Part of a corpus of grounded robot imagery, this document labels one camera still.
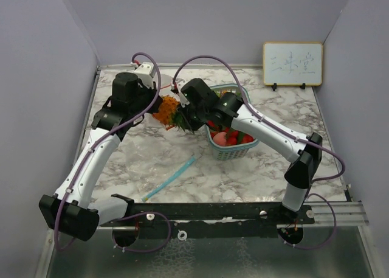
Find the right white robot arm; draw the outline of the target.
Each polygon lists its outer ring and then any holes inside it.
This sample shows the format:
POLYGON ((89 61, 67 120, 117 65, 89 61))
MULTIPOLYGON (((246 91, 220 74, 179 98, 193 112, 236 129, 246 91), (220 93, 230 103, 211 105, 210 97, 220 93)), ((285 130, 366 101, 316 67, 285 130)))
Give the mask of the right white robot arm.
POLYGON ((322 137, 293 132, 244 103, 243 92, 218 96, 202 79, 194 78, 178 86, 181 111, 192 129, 212 121, 252 136, 277 151, 289 163, 284 178, 286 191, 279 209, 280 219, 292 224, 301 217, 301 206, 322 160, 318 145, 322 137))

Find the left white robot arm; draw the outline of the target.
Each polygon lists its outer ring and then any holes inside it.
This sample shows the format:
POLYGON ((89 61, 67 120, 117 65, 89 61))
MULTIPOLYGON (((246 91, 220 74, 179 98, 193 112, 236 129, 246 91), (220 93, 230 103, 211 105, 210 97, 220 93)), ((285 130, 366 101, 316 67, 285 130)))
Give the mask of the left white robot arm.
POLYGON ((115 220, 121 226, 133 222, 134 211, 123 197, 110 197, 91 208, 93 189, 111 154, 135 120, 155 113, 162 102, 154 74, 140 71, 118 73, 112 94, 92 120, 88 140, 68 177, 52 196, 43 195, 39 209, 56 234, 87 241, 101 224, 115 220))

